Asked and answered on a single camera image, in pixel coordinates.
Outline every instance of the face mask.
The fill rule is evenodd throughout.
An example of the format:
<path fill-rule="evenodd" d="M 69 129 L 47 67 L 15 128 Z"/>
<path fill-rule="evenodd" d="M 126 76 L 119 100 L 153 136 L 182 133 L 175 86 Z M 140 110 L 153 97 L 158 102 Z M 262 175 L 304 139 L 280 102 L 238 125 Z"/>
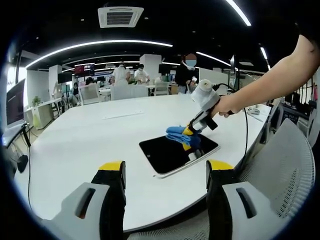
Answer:
<path fill-rule="evenodd" d="M 190 67 L 194 67 L 197 64 L 197 60 L 185 60 L 185 63 Z"/>

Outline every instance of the blue cloth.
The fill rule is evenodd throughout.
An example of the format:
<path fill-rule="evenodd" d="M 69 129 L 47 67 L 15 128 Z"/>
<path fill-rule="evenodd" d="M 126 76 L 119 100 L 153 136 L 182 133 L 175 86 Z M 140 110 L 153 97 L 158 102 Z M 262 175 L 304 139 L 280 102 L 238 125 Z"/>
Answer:
<path fill-rule="evenodd" d="M 185 143 L 188 146 L 191 146 L 192 148 L 198 149 L 200 148 L 200 137 L 198 134 L 200 132 L 197 132 L 191 136 L 182 134 L 183 131 L 186 129 L 185 126 L 171 126 L 168 127 L 166 130 L 167 139 L 174 140 L 178 143 Z"/>

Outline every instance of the black ceiling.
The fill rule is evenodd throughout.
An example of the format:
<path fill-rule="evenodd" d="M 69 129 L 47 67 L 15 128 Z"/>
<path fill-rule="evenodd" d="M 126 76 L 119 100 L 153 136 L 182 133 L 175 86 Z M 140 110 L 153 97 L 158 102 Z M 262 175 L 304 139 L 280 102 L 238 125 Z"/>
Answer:
<path fill-rule="evenodd" d="M 52 2 L 34 6 L 28 18 L 29 24 L 21 25 L 17 34 L 21 49 L 43 56 L 75 44 L 115 39 L 155 41 L 172 44 L 173 47 L 140 43 L 84 46 L 53 55 L 30 69 L 48 68 L 98 56 L 145 53 L 159 54 L 166 62 L 179 63 L 179 54 L 199 51 L 225 62 L 236 54 L 240 60 L 254 65 L 244 66 L 243 69 L 266 72 L 267 64 L 260 47 L 266 49 L 273 66 L 293 51 L 298 39 L 295 21 L 285 16 L 286 12 L 278 8 L 276 1 L 235 0 L 250 20 L 251 27 L 245 25 L 225 0 L 110 1 L 112 5 L 144 8 L 135 28 L 100 28 L 98 8 L 107 3 L 105 0 Z M 94 62 L 119 60 L 120 57 L 108 57 L 96 58 Z M 139 60 L 139 56 L 123 56 L 122 60 Z M 22 58 L 21 65 L 30 62 L 30 59 Z M 208 69 L 226 67 L 199 55 L 197 66 Z"/>

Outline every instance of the ceiling light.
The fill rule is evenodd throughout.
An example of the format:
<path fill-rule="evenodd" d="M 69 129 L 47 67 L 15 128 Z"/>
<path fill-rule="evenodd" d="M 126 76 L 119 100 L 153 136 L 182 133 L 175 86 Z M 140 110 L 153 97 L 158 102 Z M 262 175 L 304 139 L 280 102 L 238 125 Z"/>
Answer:
<path fill-rule="evenodd" d="M 138 64 L 140 61 L 123 61 L 125 64 Z M 120 64 L 122 61 L 110 61 L 110 62 L 102 62 L 96 63 L 95 65 L 103 65 L 103 64 Z"/>
<path fill-rule="evenodd" d="M 72 71 L 72 70 L 75 70 L 74 68 L 69 68 L 69 69 L 66 69 L 66 70 L 63 70 L 61 71 L 62 73 L 66 72 L 66 71 Z"/>
<path fill-rule="evenodd" d="M 266 54 L 265 49 L 264 49 L 263 47 L 260 47 L 260 49 L 261 49 L 261 52 L 262 52 L 262 54 L 263 54 L 264 59 L 267 60 L 268 57 L 267 57 L 267 54 Z"/>
<path fill-rule="evenodd" d="M 133 66 L 127 66 L 127 69 L 132 69 Z M 95 69 L 94 71 L 103 71 L 103 70 L 111 70 L 111 69 L 116 69 L 116 67 L 107 67 L 107 68 L 101 68 L 101 69 Z"/>
<path fill-rule="evenodd" d="M 180 66 L 180 64 L 178 64 L 178 63 L 173 63 L 173 62 L 163 62 L 162 64 Z"/>
<path fill-rule="evenodd" d="M 223 63 L 223 64 L 225 64 L 225 65 L 227 65 L 227 66 L 231 67 L 231 64 L 226 63 L 225 61 L 222 61 L 222 60 L 220 60 L 220 59 L 218 59 L 218 58 L 215 58 L 215 57 L 213 57 L 213 56 L 210 56 L 210 55 L 204 54 L 204 53 L 199 52 L 199 51 L 197 51 L 196 53 L 197 53 L 197 54 L 199 54 L 199 55 L 205 56 L 205 57 L 207 57 L 207 58 L 210 58 L 210 59 L 216 60 L 216 61 L 218 61 L 218 62 L 220 62 L 220 63 Z"/>
<path fill-rule="evenodd" d="M 248 18 L 246 17 L 246 15 L 242 12 L 242 10 L 240 9 L 240 7 L 238 7 L 238 5 L 233 1 L 233 0 L 226 0 L 226 2 L 228 4 L 231 5 L 231 7 L 233 7 L 233 9 L 239 14 L 239 16 L 242 18 L 242 20 L 244 21 L 244 23 L 250 27 L 251 23 L 249 22 Z"/>
<path fill-rule="evenodd" d="M 76 66 L 92 65 L 92 64 L 95 64 L 95 63 L 94 63 L 94 62 L 90 62 L 90 63 L 83 63 L 83 64 L 77 64 L 77 65 L 74 65 L 74 66 L 76 67 Z"/>
<path fill-rule="evenodd" d="M 137 44 L 151 44 L 151 45 L 159 45 L 159 46 L 164 46 L 164 47 L 173 47 L 173 45 L 171 44 L 166 44 L 166 43 L 162 43 L 162 42 L 156 42 L 156 41 L 143 41 L 143 40 L 103 40 L 103 41 L 92 41 L 92 42 L 86 42 L 86 43 L 81 43 L 81 44 L 77 44 L 77 45 L 72 45 L 72 46 L 68 46 L 56 51 L 53 51 L 47 55 L 44 55 L 36 60 L 34 60 L 33 62 L 29 63 L 27 66 L 25 66 L 25 68 L 29 68 L 32 65 L 36 64 L 37 62 L 40 62 L 43 59 L 46 59 L 52 55 L 70 50 L 70 49 L 75 49 L 75 48 L 79 48 L 79 47 L 84 47 L 84 46 L 89 46 L 89 45 L 98 45 L 98 44 L 113 44 L 113 43 L 137 43 Z"/>
<path fill-rule="evenodd" d="M 249 62 L 249 61 L 240 61 L 239 63 L 244 66 L 251 66 L 251 67 L 254 66 L 252 62 Z"/>

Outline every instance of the potted plant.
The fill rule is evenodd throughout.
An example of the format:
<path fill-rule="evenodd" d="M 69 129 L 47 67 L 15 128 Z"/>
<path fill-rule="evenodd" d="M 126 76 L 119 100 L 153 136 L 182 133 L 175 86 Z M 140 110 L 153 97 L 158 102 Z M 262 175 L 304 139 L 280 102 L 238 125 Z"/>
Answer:
<path fill-rule="evenodd" d="M 32 106 L 36 107 L 41 103 L 41 99 L 38 96 L 35 96 L 34 99 L 32 100 Z"/>

